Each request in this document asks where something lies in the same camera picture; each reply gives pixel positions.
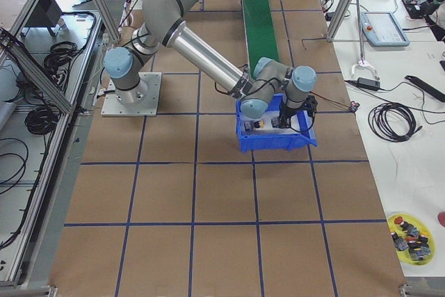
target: black tool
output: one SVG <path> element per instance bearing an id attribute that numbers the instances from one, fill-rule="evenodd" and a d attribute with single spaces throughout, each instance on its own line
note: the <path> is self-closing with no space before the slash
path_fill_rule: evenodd
<path id="1" fill-rule="evenodd" d="M 405 76 L 405 79 L 410 81 L 411 83 L 413 83 L 414 85 L 416 85 L 418 88 L 420 88 L 421 90 L 427 92 L 429 95 L 431 95 L 432 97 L 435 97 L 436 99 L 438 99 L 440 102 L 445 102 L 445 94 L 438 91 L 437 89 L 435 89 L 434 87 L 432 87 L 431 85 L 427 84 L 425 81 L 423 81 L 420 78 L 417 78 L 415 76 Z"/>

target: floor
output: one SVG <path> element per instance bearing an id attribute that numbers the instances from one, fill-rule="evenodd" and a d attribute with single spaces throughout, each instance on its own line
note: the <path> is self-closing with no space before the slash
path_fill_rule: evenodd
<path id="1" fill-rule="evenodd" d="M 349 104 L 333 46 L 301 41 L 326 30 L 319 1 L 270 6 L 282 62 L 312 66 L 314 91 Z M 186 20 L 247 62 L 240 0 L 203 0 Z M 321 100 L 318 147 L 243 154 L 234 101 L 205 74 L 165 48 L 147 70 L 164 73 L 156 118 L 96 105 L 50 278 L 60 296 L 399 296 L 353 114 Z"/>

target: blue crate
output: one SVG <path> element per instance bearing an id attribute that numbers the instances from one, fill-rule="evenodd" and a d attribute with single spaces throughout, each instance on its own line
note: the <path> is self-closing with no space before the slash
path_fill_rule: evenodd
<path id="1" fill-rule="evenodd" d="M 268 111 L 278 111 L 280 109 L 280 102 L 282 94 L 273 96 L 269 104 Z M 308 144 L 317 146 L 314 128 L 309 131 L 304 131 L 302 134 L 264 134 L 255 135 L 244 130 L 244 123 L 241 119 L 241 103 L 236 102 L 236 134 L 238 135 L 239 149 L 242 152 L 250 150 L 267 150 L 267 149 L 285 149 L 292 150 L 299 147 L 304 147 Z M 298 123 L 301 129 L 307 129 L 311 126 L 311 119 L 307 116 L 306 111 L 298 112 Z"/>

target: cable bundle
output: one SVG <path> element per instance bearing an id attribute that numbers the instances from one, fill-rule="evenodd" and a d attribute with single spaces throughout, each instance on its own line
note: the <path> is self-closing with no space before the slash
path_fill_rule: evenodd
<path id="1" fill-rule="evenodd" d="M 406 121 L 408 125 L 406 134 L 398 134 L 391 127 L 388 122 L 388 117 L 391 114 Z M 376 136 L 385 141 L 396 143 L 408 141 L 412 135 L 422 129 L 422 126 L 417 127 L 416 119 L 410 108 L 398 102 L 387 102 L 371 109 L 368 114 L 368 124 Z"/>

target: metal base plate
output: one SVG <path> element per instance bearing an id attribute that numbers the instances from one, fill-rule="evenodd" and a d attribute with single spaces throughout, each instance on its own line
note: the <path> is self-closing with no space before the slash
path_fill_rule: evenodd
<path id="1" fill-rule="evenodd" d="M 141 80 L 148 85 L 147 96 L 143 101 L 131 106 L 121 104 L 114 93 L 105 96 L 101 114 L 103 116 L 156 116 L 161 90 L 162 73 L 140 72 Z M 114 90 L 114 83 L 110 80 L 107 90 Z"/>

